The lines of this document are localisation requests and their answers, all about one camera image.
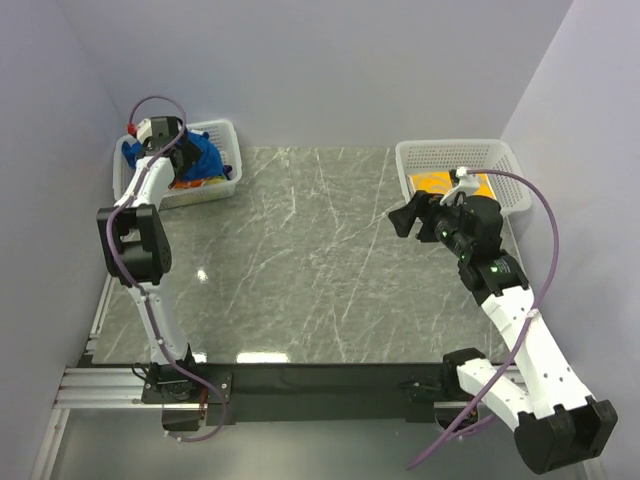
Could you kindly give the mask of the blue towel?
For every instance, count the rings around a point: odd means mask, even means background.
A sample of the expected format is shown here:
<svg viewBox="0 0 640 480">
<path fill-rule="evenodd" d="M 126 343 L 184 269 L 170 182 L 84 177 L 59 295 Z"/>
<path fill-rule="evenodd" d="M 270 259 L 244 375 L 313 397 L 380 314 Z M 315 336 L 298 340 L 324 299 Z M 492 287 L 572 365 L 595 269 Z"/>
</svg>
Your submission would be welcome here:
<svg viewBox="0 0 640 480">
<path fill-rule="evenodd" d="M 229 179 L 230 167 L 225 167 L 217 147 L 207 133 L 188 132 L 186 143 L 178 141 L 166 155 L 172 164 L 178 163 L 176 181 L 192 181 L 209 177 Z"/>
</svg>

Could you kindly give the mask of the yellow duck towel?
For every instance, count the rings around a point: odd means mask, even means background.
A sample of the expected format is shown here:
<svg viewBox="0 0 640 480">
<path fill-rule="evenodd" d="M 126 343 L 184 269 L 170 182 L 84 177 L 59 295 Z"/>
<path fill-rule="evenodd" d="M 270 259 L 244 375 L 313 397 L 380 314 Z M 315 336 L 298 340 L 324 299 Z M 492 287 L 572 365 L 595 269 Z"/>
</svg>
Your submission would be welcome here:
<svg viewBox="0 0 640 480">
<path fill-rule="evenodd" d="M 475 192 L 475 195 L 496 200 L 497 197 L 490 186 L 488 176 L 480 174 L 477 175 L 477 179 L 479 181 L 479 189 Z M 410 195 L 413 195 L 417 190 L 444 195 L 453 188 L 453 184 L 448 172 L 429 172 L 412 175 L 408 182 L 408 188 Z"/>
</svg>

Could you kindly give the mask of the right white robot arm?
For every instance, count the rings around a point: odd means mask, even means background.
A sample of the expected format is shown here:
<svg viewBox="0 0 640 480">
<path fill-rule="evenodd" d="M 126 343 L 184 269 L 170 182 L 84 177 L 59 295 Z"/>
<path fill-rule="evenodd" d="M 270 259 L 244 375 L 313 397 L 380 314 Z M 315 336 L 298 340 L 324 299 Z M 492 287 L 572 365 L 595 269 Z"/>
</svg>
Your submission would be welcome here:
<svg viewBox="0 0 640 480">
<path fill-rule="evenodd" d="M 460 195 L 451 204 L 443 199 L 418 191 L 389 219 L 402 238 L 420 222 L 417 240 L 440 242 L 454 254 L 462 283 L 513 353 L 524 385 L 467 348 L 444 356 L 441 392 L 452 399 L 478 397 L 513 431 L 517 451 L 536 474 L 598 457 L 617 412 L 574 373 L 535 307 L 523 269 L 502 247 L 499 202 L 481 195 Z"/>
</svg>

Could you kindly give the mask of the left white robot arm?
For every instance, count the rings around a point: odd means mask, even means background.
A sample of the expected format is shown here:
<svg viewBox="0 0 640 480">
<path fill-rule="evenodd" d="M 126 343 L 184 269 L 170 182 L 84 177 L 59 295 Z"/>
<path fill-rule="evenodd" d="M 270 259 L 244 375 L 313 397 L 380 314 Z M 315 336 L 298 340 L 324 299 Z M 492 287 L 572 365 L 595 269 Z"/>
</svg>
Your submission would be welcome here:
<svg viewBox="0 0 640 480">
<path fill-rule="evenodd" d="M 190 370 L 191 348 L 169 305 L 165 275 L 172 253 L 158 208 L 169 187 L 193 163 L 191 147 L 183 120 L 151 118 L 129 186 L 114 206 L 100 209 L 96 217 L 108 272 L 126 287 L 149 340 L 145 385 L 180 402 L 193 400 L 204 381 Z"/>
</svg>

